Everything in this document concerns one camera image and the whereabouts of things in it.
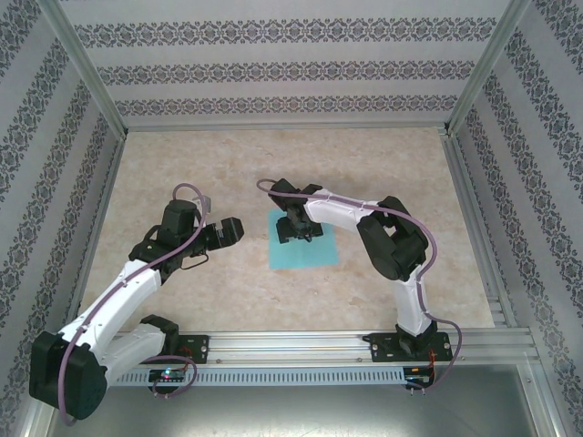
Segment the teal cloth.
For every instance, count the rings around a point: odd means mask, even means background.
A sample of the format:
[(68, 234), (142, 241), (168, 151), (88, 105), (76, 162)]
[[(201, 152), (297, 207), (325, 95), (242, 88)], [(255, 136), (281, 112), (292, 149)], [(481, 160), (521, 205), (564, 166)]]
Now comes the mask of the teal cloth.
[(291, 239), (280, 243), (276, 224), (284, 218), (277, 209), (269, 211), (269, 265), (271, 269), (304, 269), (336, 266), (339, 263), (334, 230), (331, 225), (322, 226), (323, 235), (312, 242)]

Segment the grey sheet metal panel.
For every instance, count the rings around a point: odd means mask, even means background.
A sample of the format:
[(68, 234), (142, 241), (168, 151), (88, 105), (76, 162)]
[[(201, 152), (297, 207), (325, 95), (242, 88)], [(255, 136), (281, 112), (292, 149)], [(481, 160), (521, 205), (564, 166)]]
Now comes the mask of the grey sheet metal panel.
[(39, 402), (15, 437), (570, 437), (535, 365), (454, 368), (434, 389), (198, 387), (162, 401), (115, 388), (73, 426)]

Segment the aluminium side rail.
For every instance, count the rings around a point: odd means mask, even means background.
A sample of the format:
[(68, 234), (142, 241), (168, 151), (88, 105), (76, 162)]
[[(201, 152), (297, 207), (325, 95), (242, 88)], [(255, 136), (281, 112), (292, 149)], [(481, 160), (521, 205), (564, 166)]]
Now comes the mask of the aluminium side rail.
[(72, 293), (70, 294), (67, 301), (65, 314), (61, 320), (60, 325), (66, 325), (72, 321), (77, 316), (77, 312), (80, 308), (84, 291), (87, 286), (91, 265), (97, 250), (101, 229), (107, 214), (108, 202), (110, 201), (112, 195), (126, 140), (127, 137), (122, 137), (117, 141), (110, 160), (108, 161), (105, 179), (99, 191), (96, 209), (94, 211), (94, 215), (92, 216), (90, 229), (87, 234), (86, 245), (81, 255), (81, 263), (77, 270), (76, 276), (74, 277)]
[(495, 326), (516, 328), (519, 324), (512, 311), (459, 146), (447, 133), (440, 133), (440, 139)]

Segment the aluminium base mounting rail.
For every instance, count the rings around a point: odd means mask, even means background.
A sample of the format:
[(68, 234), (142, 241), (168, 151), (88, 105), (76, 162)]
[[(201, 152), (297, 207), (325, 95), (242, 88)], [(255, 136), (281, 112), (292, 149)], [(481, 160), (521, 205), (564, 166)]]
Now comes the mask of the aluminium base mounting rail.
[[(358, 330), (212, 332), (209, 367), (328, 367), (371, 365), (369, 343)], [(457, 365), (539, 363), (527, 328), (463, 331)]]

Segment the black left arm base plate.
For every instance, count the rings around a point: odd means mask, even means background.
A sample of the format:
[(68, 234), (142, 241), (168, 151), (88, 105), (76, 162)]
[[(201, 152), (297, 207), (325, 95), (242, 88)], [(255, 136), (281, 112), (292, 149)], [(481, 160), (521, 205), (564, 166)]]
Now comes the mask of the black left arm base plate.
[(206, 364), (209, 353), (210, 337), (208, 335), (180, 334), (175, 352), (194, 361), (195, 364)]

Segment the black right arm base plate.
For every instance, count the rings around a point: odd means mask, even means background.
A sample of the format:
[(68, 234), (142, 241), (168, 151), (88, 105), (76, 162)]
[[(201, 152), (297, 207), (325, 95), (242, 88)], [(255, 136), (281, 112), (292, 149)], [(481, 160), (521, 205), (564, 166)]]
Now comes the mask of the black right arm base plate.
[(364, 336), (370, 344), (373, 362), (450, 361), (453, 350), (444, 332), (435, 333), (428, 341), (418, 341), (397, 332), (379, 332)]

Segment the aluminium frame post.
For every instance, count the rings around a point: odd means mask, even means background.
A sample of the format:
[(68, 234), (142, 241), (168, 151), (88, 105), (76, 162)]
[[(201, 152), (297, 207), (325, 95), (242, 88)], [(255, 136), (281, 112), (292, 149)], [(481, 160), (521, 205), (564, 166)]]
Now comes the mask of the aluminium frame post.
[(500, 17), (484, 52), (458, 98), (451, 116), (445, 122), (444, 132), (447, 136), (451, 137), (459, 131), (482, 86), (531, 3), (532, 0), (509, 0), (505, 12)]
[(59, 0), (36, 1), (116, 137), (125, 140), (128, 128)]

